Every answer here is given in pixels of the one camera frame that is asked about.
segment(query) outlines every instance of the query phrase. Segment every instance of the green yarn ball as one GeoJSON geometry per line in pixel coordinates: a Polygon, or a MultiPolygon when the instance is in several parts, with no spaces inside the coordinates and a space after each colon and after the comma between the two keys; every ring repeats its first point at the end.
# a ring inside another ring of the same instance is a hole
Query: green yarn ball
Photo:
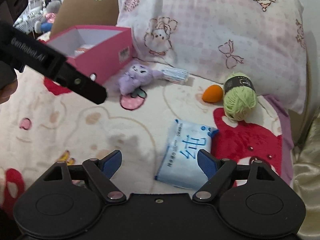
{"type": "MultiPolygon", "coordinates": [[[[244,76],[243,73],[232,73],[228,78],[244,76]]],[[[223,107],[225,115],[234,121],[242,121],[252,112],[257,104],[257,95],[254,90],[249,87],[234,87],[229,90],[223,97],[223,107]]]]}

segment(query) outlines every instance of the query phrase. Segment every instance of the hand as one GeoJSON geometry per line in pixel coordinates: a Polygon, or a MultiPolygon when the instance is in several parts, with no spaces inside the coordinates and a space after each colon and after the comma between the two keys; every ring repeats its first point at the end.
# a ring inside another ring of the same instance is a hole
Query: hand
{"type": "Polygon", "coordinates": [[[5,86],[2,90],[0,90],[0,104],[5,103],[10,99],[10,96],[17,90],[18,81],[15,80],[11,84],[5,86]]]}

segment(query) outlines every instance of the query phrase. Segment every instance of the blue tissue package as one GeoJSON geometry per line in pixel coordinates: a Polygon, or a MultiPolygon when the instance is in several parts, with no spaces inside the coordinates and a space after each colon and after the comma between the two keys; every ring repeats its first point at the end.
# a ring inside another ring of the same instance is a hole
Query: blue tissue package
{"type": "Polygon", "coordinates": [[[176,119],[169,130],[166,153],[155,179],[198,190],[208,178],[198,165],[197,154],[201,149],[211,151],[211,140],[217,132],[210,126],[176,119]]]}

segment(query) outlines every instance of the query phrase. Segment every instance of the pink box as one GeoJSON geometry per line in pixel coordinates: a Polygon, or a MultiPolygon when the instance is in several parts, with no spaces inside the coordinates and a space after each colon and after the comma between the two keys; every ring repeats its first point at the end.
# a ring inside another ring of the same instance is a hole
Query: pink box
{"type": "Polygon", "coordinates": [[[77,25],[50,37],[46,44],[66,55],[68,63],[100,85],[132,61],[130,28],[77,25]],[[83,45],[94,47],[77,56],[75,50],[83,45]]]}

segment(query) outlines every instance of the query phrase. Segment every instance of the black clamp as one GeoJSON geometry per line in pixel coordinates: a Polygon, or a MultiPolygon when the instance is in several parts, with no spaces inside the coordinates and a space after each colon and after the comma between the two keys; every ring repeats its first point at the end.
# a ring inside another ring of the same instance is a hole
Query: black clamp
{"type": "Polygon", "coordinates": [[[21,239],[298,239],[304,203],[265,163],[237,165],[205,150],[197,160],[209,180],[192,199],[188,194],[127,199],[110,181],[121,166],[118,150],[82,165],[58,161],[15,204],[21,239]],[[238,179],[247,183],[233,187],[238,179]],[[73,180],[83,180],[85,187],[73,180]]]}
{"type": "Polygon", "coordinates": [[[107,91],[66,62],[66,57],[34,40],[4,21],[0,21],[0,89],[23,72],[28,65],[45,77],[67,87],[96,104],[105,102],[107,91]]]}

